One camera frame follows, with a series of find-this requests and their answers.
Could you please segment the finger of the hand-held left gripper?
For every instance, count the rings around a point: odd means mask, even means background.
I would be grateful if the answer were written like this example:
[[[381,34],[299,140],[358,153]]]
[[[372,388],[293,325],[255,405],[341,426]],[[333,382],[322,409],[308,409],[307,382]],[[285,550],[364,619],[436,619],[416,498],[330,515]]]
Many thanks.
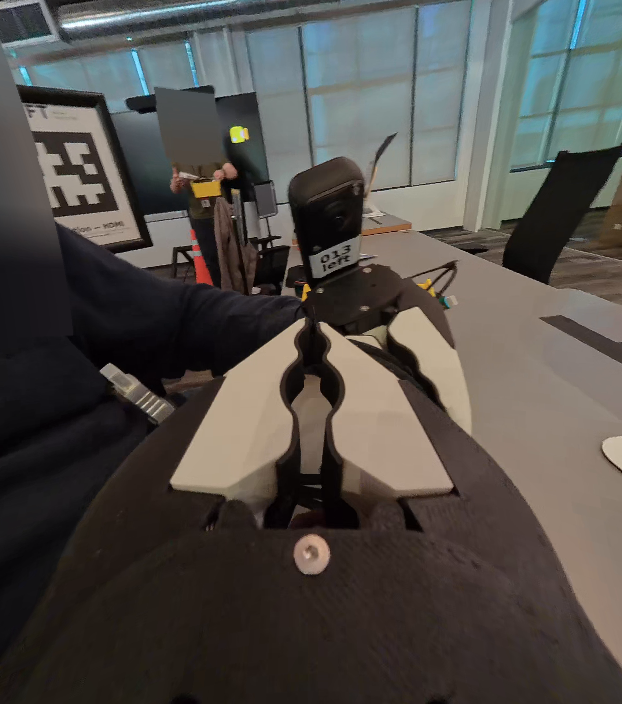
[[[429,317],[419,307],[398,312],[387,326],[387,342],[408,353],[419,376],[435,387],[445,412],[472,435],[471,400],[459,355]]]
[[[372,347],[386,353],[388,352],[386,325],[380,325],[361,333],[351,334],[350,332],[345,332],[344,337],[360,347]]]

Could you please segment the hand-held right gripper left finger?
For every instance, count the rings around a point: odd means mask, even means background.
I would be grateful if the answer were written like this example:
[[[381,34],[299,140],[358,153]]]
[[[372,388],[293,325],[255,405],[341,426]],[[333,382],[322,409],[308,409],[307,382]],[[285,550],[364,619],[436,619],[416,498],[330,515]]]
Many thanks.
[[[285,529],[298,504],[301,344],[309,320],[294,322],[225,374],[170,480],[176,491],[244,502],[264,526]]]

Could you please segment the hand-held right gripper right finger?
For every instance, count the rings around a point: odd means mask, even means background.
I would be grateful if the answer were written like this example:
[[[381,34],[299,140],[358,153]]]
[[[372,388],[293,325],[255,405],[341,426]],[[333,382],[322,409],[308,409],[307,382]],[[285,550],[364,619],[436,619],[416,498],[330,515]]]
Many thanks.
[[[319,468],[325,521],[360,522],[379,503],[450,495],[454,483],[407,395],[412,385],[325,322],[315,351],[330,406]]]

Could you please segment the person's left forearm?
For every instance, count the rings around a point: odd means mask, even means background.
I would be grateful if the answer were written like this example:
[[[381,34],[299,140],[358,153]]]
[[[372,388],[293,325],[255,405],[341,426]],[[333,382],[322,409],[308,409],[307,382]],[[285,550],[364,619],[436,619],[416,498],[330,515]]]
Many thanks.
[[[296,298],[162,279],[56,227],[69,291],[69,340],[95,366],[112,363],[157,384],[187,371],[221,375],[306,317]]]

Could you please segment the small dark monitor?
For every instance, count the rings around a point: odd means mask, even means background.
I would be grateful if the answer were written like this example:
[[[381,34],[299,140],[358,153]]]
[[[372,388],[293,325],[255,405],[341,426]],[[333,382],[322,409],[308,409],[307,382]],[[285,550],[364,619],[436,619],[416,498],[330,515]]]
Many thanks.
[[[259,219],[268,220],[279,214],[279,203],[273,181],[267,180],[254,183],[253,194]]]

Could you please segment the brown wooden desk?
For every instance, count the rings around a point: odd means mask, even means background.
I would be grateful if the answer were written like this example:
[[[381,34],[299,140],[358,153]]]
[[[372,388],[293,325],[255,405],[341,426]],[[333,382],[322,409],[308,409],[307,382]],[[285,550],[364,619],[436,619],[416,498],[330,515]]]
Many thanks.
[[[384,217],[362,218],[361,235],[369,237],[381,234],[391,234],[395,232],[411,231],[413,225],[410,221],[386,213]]]

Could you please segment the yellow bin with cardboard divider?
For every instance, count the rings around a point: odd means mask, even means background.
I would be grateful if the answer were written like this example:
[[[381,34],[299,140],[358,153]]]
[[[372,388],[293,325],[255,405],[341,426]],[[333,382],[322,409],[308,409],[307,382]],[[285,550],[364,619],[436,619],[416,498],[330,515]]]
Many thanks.
[[[432,280],[431,278],[427,278],[424,282],[418,283],[417,286],[419,286],[421,289],[427,291],[429,295],[431,295],[434,298],[440,298],[440,295],[436,292],[435,288],[432,285]],[[301,300],[301,302],[304,302],[306,300],[306,297],[308,296],[309,292],[312,290],[311,286],[308,285],[308,283],[303,282],[301,283],[300,280],[295,282],[295,294],[296,296]]]

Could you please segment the black office chair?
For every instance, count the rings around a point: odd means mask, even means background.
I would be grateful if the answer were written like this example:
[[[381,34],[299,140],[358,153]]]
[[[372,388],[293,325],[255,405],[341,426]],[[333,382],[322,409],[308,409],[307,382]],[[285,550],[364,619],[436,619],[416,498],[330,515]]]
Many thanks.
[[[556,261],[610,178],[622,143],[595,151],[560,151],[504,248],[502,267],[548,285]]]
[[[290,246],[279,244],[281,236],[250,237],[249,242],[257,250],[257,264],[253,279],[253,291],[280,296],[286,280]]]

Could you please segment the brown hanging coat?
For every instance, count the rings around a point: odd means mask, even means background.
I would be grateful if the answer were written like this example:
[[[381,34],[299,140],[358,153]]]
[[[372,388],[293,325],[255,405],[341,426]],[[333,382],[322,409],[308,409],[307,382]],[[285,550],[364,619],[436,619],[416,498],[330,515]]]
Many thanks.
[[[252,294],[259,255],[251,243],[240,243],[233,208],[225,198],[216,200],[213,223],[221,290]]]

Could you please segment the orange traffic cone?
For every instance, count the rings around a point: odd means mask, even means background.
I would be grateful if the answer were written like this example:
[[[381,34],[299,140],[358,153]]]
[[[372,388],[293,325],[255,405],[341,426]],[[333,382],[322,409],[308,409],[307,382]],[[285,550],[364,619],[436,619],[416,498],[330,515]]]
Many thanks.
[[[191,228],[191,255],[196,282],[198,284],[213,286],[214,283],[204,256],[200,234],[193,227]]]

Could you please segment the large black tv screen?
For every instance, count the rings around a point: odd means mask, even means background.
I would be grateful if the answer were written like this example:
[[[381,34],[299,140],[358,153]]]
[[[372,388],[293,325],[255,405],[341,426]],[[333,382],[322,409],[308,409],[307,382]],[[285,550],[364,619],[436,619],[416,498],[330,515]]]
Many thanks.
[[[217,96],[217,113],[228,160],[242,171],[238,187],[243,202],[255,202],[254,186],[270,181],[257,95],[254,92]],[[159,132],[154,94],[125,101],[127,110],[111,114],[133,182],[146,216],[188,209],[188,198],[169,189],[172,166]]]

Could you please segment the printed sign board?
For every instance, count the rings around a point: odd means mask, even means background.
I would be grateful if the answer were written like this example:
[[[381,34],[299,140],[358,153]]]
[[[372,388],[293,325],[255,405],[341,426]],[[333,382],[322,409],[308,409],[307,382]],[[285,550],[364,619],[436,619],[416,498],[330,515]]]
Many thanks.
[[[113,253],[152,245],[104,95],[17,86],[55,222]]]

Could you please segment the ceiling air vent grille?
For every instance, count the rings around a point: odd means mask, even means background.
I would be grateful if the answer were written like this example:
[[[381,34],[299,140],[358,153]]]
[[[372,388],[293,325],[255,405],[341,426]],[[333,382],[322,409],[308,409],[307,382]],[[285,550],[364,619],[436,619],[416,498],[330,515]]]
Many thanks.
[[[0,1],[0,43],[25,48],[60,40],[58,22],[46,1]]]

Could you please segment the silver ventilation duct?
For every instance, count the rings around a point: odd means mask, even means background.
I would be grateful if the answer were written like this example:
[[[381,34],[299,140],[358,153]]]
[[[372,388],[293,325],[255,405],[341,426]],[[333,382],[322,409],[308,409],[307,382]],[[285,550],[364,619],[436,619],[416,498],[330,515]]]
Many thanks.
[[[49,1],[70,37],[184,28],[267,27],[294,20],[339,18],[446,1]]]

